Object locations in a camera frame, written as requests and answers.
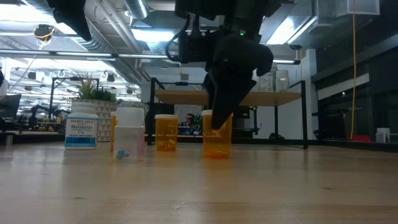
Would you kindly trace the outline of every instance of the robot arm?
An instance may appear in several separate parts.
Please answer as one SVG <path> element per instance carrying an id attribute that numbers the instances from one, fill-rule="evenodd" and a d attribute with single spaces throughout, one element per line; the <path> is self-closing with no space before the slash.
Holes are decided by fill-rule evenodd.
<path id="1" fill-rule="evenodd" d="M 257 69 L 260 77 L 271 69 L 274 56 L 259 44 L 259 30 L 264 18 L 279 7 L 279 0 L 176 0 L 175 14 L 187 23 L 166 45 L 166 53 L 170 60 L 181 63 L 206 62 L 203 84 L 213 110 L 213 129 L 222 127 L 256 84 L 251 79 L 253 71 Z M 190 13 L 195 17 L 189 35 Z M 223 25 L 203 35 L 200 17 L 214 20 L 216 16 L 224 16 Z M 169 46 L 177 38 L 178 56 L 171 56 Z"/>

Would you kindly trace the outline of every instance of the black cable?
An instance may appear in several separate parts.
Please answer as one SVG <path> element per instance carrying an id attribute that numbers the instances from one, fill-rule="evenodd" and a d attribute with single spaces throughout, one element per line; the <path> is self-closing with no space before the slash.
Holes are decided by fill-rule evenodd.
<path id="1" fill-rule="evenodd" d="M 181 30 L 178 34 L 175 34 L 175 35 L 173 36 L 173 38 L 172 38 L 170 41 L 167 42 L 166 48 L 165 48 L 165 53 L 166 53 L 166 56 L 167 56 L 167 58 L 168 58 L 169 60 L 171 60 L 171 61 L 173 61 L 173 62 L 178 62 L 178 56 L 176 56 L 176 55 L 171 56 L 171 55 L 170 55 L 170 46 L 171 46 L 172 43 L 175 41 L 175 39 L 177 39 L 177 38 L 180 36 L 180 33 L 181 33 L 181 32 L 187 31 L 187 29 L 188 29 L 190 23 L 191 23 L 191 16 L 190 16 L 189 14 L 187 14 L 187 20 L 185 21 L 185 25 L 184 25 L 184 27 L 182 28 L 182 30 Z"/>

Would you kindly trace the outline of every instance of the white pill bottle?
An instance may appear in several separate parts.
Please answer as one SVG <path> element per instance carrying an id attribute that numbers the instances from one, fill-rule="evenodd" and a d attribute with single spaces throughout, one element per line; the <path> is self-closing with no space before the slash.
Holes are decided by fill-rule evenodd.
<path id="1" fill-rule="evenodd" d="M 94 108 L 74 107 L 67 118 L 65 149 L 97 147 L 98 116 Z"/>

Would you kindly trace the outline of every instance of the potted plant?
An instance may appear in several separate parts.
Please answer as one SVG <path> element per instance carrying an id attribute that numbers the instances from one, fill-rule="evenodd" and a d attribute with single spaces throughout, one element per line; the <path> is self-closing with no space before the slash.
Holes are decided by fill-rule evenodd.
<path id="1" fill-rule="evenodd" d="M 111 129 L 111 112 L 116 111 L 116 94 L 111 93 L 108 90 L 96 89 L 96 83 L 91 78 L 91 75 L 87 75 L 87 78 L 77 74 L 80 78 L 79 86 L 79 97 L 72 102 L 85 102 L 94 103 L 97 105 L 97 116 L 98 121 L 98 142 L 109 142 L 111 140 L 110 129 Z"/>

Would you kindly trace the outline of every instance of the desk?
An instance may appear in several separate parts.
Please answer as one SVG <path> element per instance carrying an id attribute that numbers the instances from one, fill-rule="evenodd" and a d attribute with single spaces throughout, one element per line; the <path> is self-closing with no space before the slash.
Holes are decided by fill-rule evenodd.
<path id="1" fill-rule="evenodd" d="M 308 133 L 307 133 L 307 103 L 306 103 L 306 94 L 305 94 L 305 81 L 299 81 L 290 86 L 293 88 L 297 85 L 300 85 L 301 92 L 300 93 L 291 93 L 291 92 L 250 92 L 245 99 L 241 102 L 241 106 L 272 106 L 274 107 L 275 113 L 275 135 L 279 135 L 279 127 L 278 127 L 278 107 L 290 103 L 292 101 L 301 99 L 302 103 L 302 124 L 303 124 L 303 140 L 302 145 L 304 149 L 308 148 Z M 156 78 L 151 78 L 150 85 L 150 103 L 149 107 L 153 108 L 155 103 L 155 97 L 159 99 L 159 101 L 171 105 L 207 105 L 208 104 L 208 95 L 203 90 L 166 90 L 162 83 L 159 82 Z M 154 110 L 150 110 L 148 116 L 151 121 L 155 119 Z M 152 145 L 154 142 L 154 127 L 149 126 L 147 128 L 148 145 Z M 276 139 L 276 143 L 284 144 L 282 139 Z"/>
<path id="2" fill-rule="evenodd" d="M 398 223 L 398 154 L 235 145 L 216 160 L 201 144 L 154 149 L 117 162 L 109 144 L 0 147 L 1 224 Z"/>

